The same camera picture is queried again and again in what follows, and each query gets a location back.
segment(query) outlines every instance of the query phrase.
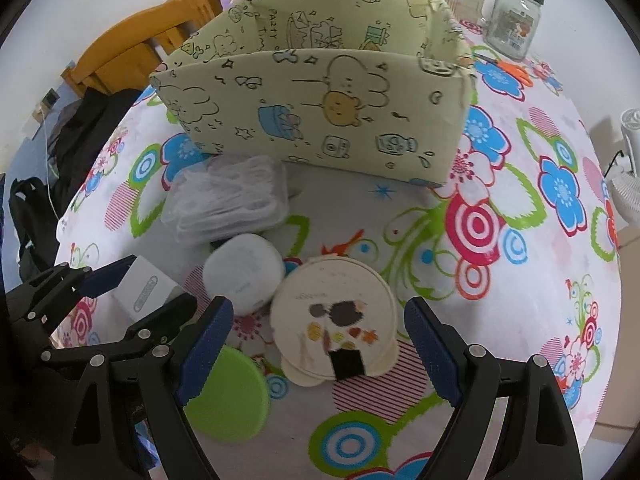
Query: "wooden chair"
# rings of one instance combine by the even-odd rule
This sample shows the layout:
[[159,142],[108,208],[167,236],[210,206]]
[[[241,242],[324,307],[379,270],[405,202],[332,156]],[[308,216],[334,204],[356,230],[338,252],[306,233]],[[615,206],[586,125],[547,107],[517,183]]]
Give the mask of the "wooden chair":
[[105,94],[125,88],[143,90],[161,62],[150,40],[170,54],[189,37],[185,23],[194,22],[200,28],[220,12],[220,0],[167,0],[141,10],[95,40],[75,66],[65,69],[62,79],[79,96],[89,86]]

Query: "white plastic packaging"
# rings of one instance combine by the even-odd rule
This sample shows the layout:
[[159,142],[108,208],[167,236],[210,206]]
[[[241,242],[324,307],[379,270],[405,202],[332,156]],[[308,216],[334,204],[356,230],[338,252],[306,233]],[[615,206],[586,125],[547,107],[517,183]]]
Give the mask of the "white plastic packaging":
[[181,170],[161,221],[185,245],[264,231],[289,214],[284,165],[267,155],[220,155]]

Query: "fabric storage box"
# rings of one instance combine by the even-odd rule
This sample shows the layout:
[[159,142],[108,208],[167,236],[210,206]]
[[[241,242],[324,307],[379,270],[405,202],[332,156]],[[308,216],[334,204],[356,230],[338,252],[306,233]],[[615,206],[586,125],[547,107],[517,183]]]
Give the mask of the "fabric storage box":
[[204,152],[437,185],[471,67],[443,0],[236,0],[150,81]]

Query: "red circle pattern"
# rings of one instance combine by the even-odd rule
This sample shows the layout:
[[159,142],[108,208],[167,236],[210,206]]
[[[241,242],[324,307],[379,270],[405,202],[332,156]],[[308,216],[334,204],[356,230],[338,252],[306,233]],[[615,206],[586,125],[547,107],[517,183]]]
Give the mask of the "red circle pattern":
[[463,260],[488,266],[500,258],[498,235],[505,224],[487,202],[469,206],[457,194],[445,216],[447,235]]
[[479,25],[476,25],[475,23],[470,22],[469,20],[460,20],[460,25],[465,27],[466,30],[469,30],[471,33],[475,34],[476,36],[482,36],[482,28],[479,27]]
[[92,316],[89,305],[80,302],[76,305],[76,316],[74,317],[74,323],[71,327],[78,334],[78,342],[84,344],[86,337],[91,332],[92,328]]
[[491,273],[487,266],[477,266],[460,260],[456,267],[456,288],[466,300],[484,298],[491,285]]
[[584,330],[582,330],[582,342],[587,345],[587,348],[591,348],[593,346],[597,328],[596,320],[593,317],[588,318],[584,323]]

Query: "backpack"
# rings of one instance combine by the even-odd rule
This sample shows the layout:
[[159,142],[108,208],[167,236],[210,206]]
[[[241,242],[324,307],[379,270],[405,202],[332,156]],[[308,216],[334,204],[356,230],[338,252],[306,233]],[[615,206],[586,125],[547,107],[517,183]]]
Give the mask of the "backpack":
[[26,282],[55,264],[60,245],[56,239],[58,219],[47,187],[36,176],[12,182],[9,211],[20,242],[20,278]]

